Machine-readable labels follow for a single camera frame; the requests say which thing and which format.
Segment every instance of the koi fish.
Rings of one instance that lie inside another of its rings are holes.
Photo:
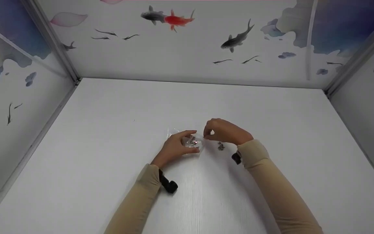
[[[171,9],[171,15],[170,16],[166,16],[164,18],[165,22],[166,23],[169,23],[171,25],[171,31],[175,31],[175,26],[181,26],[181,27],[184,27],[186,24],[190,23],[191,21],[194,20],[193,18],[193,14],[194,14],[194,11],[191,13],[191,16],[190,16],[190,19],[185,19],[184,16],[181,16],[181,17],[178,17],[178,16],[175,16],[174,15],[174,11]]]
[[[161,23],[165,23],[164,18],[166,15],[164,15],[163,13],[164,13],[163,11],[159,11],[159,12],[154,11],[153,7],[150,6],[147,12],[143,12],[141,14],[141,17],[146,20],[150,20],[151,22],[153,22],[154,25],[157,25],[157,21],[160,21]]]
[[[229,49],[230,52],[234,52],[234,47],[235,46],[241,46],[243,43],[243,41],[246,39],[246,37],[248,36],[248,33],[252,30],[252,28],[255,26],[255,25],[252,25],[250,26],[250,23],[251,23],[251,19],[249,19],[249,22],[248,22],[248,29],[243,32],[243,33],[239,33],[235,38],[232,38],[232,35],[230,34],[229,35],[229,39],[224,42],[220,47],[222,49]]]

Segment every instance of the white tabletop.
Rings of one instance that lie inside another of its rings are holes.
[[[101,234],[168,128],[221,117],[251,132],[326,234],[374,233],[374,170],[319,89],[84,79],[0,205],[0,234]],[[144,233],[275,233],[227,145],[165,170]]]

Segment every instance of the metal frame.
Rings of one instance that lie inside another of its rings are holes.
[[[81,80],[81,77],[77,70],[74,68],[70,58],[68,57],[63,44],[60,42],[53,28],[49,24],[49,21],[44,14],[43,9],[36,0],[21,0],[24,8],[34,21],[40,33],[43,35],[47,44],[52,49],[53,54],[58,59],[60,65],[64,68],[68,76],[73,80],[73,83],[77,83]]]
[[[361,48],[352,56],[352,58],[343,66],[342,70],[337,73],[337,76],[324,89],[324,93],[328,99],[349,81],[353,75],[374,55],[374,31],[363,43]]]

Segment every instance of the black wristband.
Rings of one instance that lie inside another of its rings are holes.
[[[158,170],[158,173],[159,173],[159,177],[160,177],[160,183],[162,184],[162,186],[165,188],[165,190],[168,193],[173,194],[177,190],[177,188],[178,188],[177,183],[174,182],[174,181],[168,182],[168,179],[165,178],[165,176],[163,175],[161,169]]]

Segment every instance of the finger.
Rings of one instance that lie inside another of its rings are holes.
[[[194,134],[196,132],[197,130],[185,130],[175,134],[175,136],[181,140],[183,137],[190,137],[191,134]]]
[[[211,119],[206,123],[205,129],[203,130],[203,136],[207,136],[212,133],[214,120],[215,119]]]
[[[196,154],[196,153],[199,153],[199,152],[200,152],[199,148],[184,147],[184,154]]]
[[[217,138],[218,138],[218,137],[217,137],[216,134],[205,136],[205,139],[206,139],[206,140],[211,140],[211,141],[218,141]]]

